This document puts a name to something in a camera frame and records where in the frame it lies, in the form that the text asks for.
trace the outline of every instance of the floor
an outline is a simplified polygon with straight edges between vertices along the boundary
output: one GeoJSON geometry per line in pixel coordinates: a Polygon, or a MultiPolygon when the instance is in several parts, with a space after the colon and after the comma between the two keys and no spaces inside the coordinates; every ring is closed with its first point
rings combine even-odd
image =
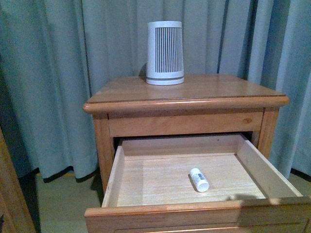
{"type": "MultiPolygon", "coordinates": [[[[311,196],[311,183],[291,174],[289,181],[303,194],[311,196]]],[[[102,193],[98,177],[77,183],[73,174],[66,174],[50,183],[36,178],[42,233],[87,233],[86,208],[100,207],[102,193]]]]}

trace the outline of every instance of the light blue curtain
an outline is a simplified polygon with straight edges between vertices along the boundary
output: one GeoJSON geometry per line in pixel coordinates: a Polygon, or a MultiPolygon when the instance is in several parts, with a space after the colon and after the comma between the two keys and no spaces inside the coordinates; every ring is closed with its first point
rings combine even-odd
{"type": "Polygon", "coordinates": [[[147,23],[183,23],[185,73],[229,73],[286,93],[271,161],[308,174],[310,4],[304,0],[0,0],[4,83],[32,168],[44,178],[97,166],[83,103],[110,79],[138,75],[147,23]]]}

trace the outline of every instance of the drawer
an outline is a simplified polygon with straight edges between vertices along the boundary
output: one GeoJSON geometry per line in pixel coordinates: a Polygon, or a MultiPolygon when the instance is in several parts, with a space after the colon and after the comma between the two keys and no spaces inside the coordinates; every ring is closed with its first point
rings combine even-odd
{"type": "Polygon", "coordinates": [[[128,139],[118,146],[89,233],[303,232],[311,201],[242,135],[128,139]],[[189,172],[209,189],[199,193],[189,172]]]}

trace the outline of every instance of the bedside table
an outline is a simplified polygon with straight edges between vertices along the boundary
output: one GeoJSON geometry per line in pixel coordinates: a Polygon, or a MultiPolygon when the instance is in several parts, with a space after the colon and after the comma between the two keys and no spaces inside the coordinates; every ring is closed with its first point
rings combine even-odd
{"type": "Polygon", "coordinates": [[[230,75],[185,75],[172,86],[110,81],[84,105],[105,190],[102,208],[86,210],[88,232],[311,233],[311,199],[267,160],[288,102],[230,75]],[[249,131],[252,143],[233,133],[249,131]],[[114,137],[123,138],[116,153],[114,137]],[[194,167],[210,184],[204,193],[188,177],[194,167]]]}
{"type": "Polygon", "coordinates": [[[84,110],[93,115],[105,190],[114,137],[253,131],[252,143],[268,158],[279,107],[288,102],[282,93],[231,75],[185,75],[184,83],[170,86],[122,77],[84,110]]]}

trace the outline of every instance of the wood knot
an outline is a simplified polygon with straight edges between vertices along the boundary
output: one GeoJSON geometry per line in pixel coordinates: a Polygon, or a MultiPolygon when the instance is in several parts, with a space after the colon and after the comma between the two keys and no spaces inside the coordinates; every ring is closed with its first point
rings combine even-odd
{"type": "Polygon", "coordinates": [[[251,118],[245,118],[244,120],[243,120],[243,123],[244,124],[249,124],[249,123],[251,123],[253,120],[251,119],[251,118]]]}

